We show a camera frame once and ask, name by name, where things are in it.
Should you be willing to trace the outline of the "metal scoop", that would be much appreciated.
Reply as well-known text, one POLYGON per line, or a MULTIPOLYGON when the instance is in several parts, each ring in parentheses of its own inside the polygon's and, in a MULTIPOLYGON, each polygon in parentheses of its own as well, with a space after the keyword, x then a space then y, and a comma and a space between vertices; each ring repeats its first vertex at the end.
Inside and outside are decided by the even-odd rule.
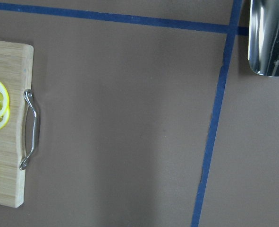
POLYGON ((248 61, 256 74, 279 77, 279 0, 250 1, 248 61))

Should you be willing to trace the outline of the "wooden cutting board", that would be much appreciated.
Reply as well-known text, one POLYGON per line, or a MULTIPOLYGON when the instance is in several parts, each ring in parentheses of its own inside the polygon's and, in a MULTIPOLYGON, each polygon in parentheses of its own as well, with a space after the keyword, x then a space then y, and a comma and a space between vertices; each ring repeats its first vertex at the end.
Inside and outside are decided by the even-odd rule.
POLYGON ((0 82, 9 95, 10 115, 0 129, 0 205, 17 208, 24 202, 26 156, 25 120, 28 105, 24 91, 32 86, 34 48, 0 41, 0 82))

